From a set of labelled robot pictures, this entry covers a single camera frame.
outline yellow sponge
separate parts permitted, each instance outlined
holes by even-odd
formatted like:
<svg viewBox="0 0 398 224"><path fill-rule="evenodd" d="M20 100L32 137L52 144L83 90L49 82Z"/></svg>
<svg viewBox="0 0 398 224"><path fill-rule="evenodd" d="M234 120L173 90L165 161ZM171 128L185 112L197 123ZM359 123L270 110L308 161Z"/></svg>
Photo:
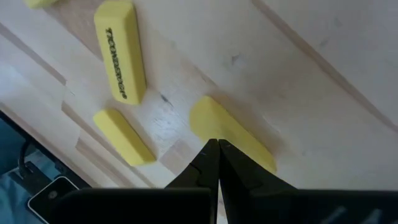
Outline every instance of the yellow sponge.
<svg viewBox="0 0 398 224"><path fill-rule="evenodd" d="M276 173L273 156L220 104L204 96L191 109L191 130L203 141L225 139L269 172Z"/></svg>
<svg viewBox="0 0 398 224"><path fill-rule="evenodd" d="M101 110L94 115L93 119L97 127L130 166L155 161L150 150L119 111L115 109Z"/></svg>
<svg viewBox="0 0 398 224"><path fill-rule="evenodd" d="M46 7L56 2L57 0L24 0L27 7L31 9L38 9L41 7Z"/></svg>
<svg viewBox="0 0 398 224"><path fill-rule="evenodd" d="M146 82L134 5L105 1L97 8L94 22L113 97L122 103L139 104Z"/></svg>

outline phone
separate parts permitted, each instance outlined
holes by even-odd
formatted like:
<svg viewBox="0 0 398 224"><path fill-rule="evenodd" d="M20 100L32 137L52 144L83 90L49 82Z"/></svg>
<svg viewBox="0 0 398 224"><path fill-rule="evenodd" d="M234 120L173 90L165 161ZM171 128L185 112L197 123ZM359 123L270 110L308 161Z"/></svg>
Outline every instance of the phone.
<svg viewBox="0 0 398 224"><path fill-rule="evenodd" d="M49 224L51 209L63 196L74 190L78 190L78 187L68 178L58 177L29 199L27 206L37 218Z"/></svg>

